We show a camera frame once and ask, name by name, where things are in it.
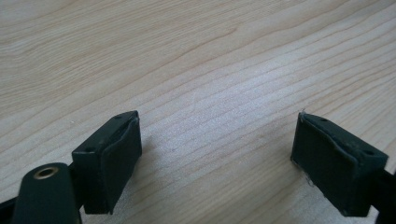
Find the round hole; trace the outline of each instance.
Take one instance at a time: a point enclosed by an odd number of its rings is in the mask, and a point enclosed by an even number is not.
[[[374,155],[374,152],[369,151],[369,150],[363,150],[363,152],[366,153],[369,156],[373,156]]]
[[[95,151],[95,147],[87,147],[87,148],[85,148],[85,151],[86,152],[93,152],[93,151]]]
[[[46,179],[55,175],[59,171],[58,167],[51,166],[37,171],[34,175],[35,179]]]

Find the metal grommet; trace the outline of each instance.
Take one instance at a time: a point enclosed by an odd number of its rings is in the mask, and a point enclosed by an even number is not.
[[[56,166],[46,167],[46,168],[43,168],[43,169],[35,172],[34,178],[35,179],[46,179],[48,177],[55,175],[58,171],[59,171],[59,169]]]

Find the wood grain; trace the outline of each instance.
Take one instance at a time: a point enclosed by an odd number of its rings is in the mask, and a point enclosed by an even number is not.
[[[395,1],[0,2],[0,201],[113,115],[144,153],[113,216],[84,223],[374,223],[290,162],[297,114],[396,169]]]

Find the light wood surface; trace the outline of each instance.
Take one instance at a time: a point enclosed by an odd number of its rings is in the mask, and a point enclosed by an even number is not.
[[[395,1],[0,2],[0,201],[110,117],[143,156],[113,216],[84,223],[374,223],[290,162],[297,114],[396,169]]]

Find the clamp jaw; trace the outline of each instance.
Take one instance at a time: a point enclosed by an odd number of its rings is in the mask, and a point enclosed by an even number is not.
[[[396,223],[396,177],[385,171],[388,155],[331,121],[305,113],[297,120],[291,160],[306,172],[345,217]]]
[[[73,162],[27,173],[17,198],[0,204],[0,223],[81,223],[87,214],[113,213],[142,155],[137,111],[119,114],[72,152]]]

